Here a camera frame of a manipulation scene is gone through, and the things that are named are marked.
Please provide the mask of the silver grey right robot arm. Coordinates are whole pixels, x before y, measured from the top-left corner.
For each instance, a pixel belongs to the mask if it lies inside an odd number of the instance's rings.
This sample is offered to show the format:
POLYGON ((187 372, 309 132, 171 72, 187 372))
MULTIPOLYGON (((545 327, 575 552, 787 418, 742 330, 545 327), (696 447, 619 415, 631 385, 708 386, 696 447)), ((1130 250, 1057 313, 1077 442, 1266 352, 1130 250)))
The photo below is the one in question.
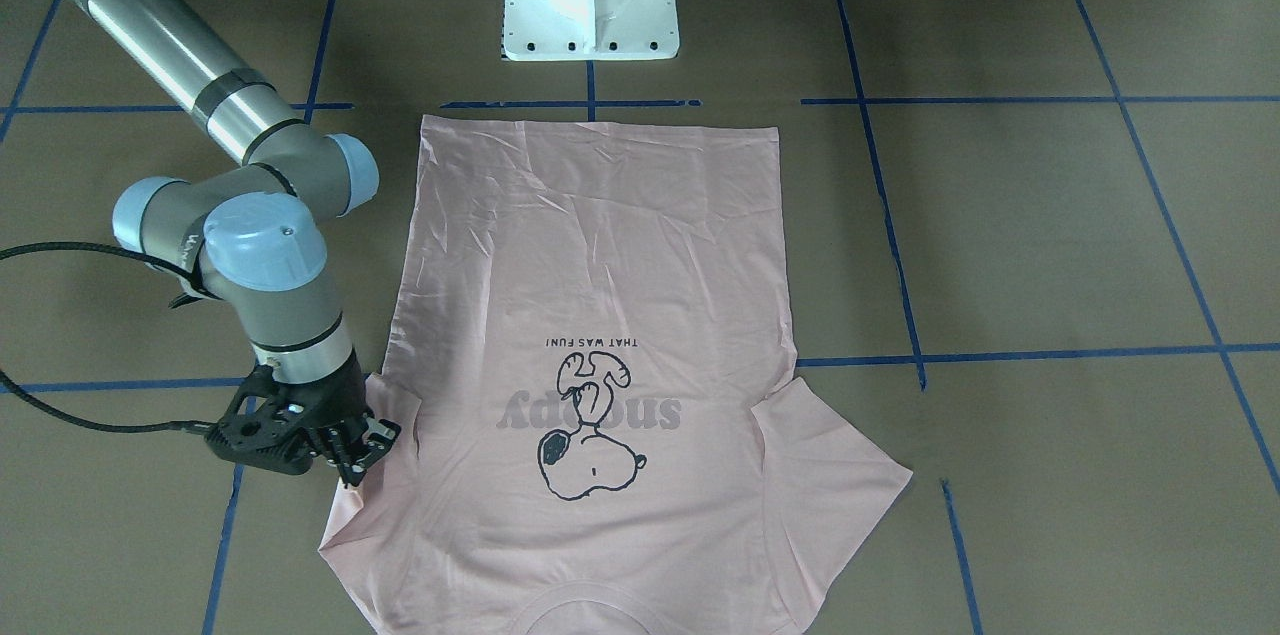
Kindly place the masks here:
POLYGON ((325 221, 379 188, 370 149, 325 134, 186 0, 60 0, 82 12, 183 111, 227 166, 123 189, 109 252, 168 271, 175 306, 228 303, 251 369, 210 421, 166 421, 247 469, 356 488, 401 429, 366 401, 364 369, 332 275, 325 221))

